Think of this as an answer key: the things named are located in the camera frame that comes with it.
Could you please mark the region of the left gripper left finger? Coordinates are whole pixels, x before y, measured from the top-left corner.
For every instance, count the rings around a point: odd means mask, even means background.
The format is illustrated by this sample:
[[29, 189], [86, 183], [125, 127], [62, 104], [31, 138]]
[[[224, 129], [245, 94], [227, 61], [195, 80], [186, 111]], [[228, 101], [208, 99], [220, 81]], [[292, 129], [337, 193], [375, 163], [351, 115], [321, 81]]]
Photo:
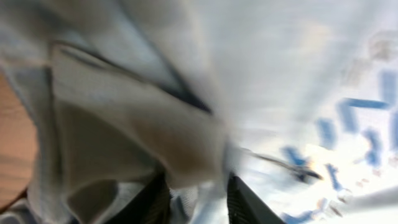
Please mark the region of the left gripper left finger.
[[152, 179], [106, 224], [169, 224], [170, 190], [165, 175]]

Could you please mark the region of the light blue printed t-shirt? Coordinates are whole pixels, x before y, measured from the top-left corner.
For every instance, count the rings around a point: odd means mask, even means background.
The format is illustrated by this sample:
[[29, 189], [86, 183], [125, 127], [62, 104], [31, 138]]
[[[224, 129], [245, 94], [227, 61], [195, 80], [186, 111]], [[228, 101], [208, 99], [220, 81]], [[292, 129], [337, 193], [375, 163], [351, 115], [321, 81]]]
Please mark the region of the light blue printed t-shirt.
[[397, 222], [396, 1], [2, 1], [37, 136], [2, 223], [106, 223], [165, 175], [170, 223]]

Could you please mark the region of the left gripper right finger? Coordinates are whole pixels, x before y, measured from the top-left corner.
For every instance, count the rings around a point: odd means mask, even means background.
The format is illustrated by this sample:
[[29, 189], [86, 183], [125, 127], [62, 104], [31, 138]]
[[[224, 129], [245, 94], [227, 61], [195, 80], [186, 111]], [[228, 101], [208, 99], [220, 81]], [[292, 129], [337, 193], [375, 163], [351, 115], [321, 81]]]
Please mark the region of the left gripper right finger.
[[227, 206], [230, 224], [284, 224], [234, 173], [228, 179]]

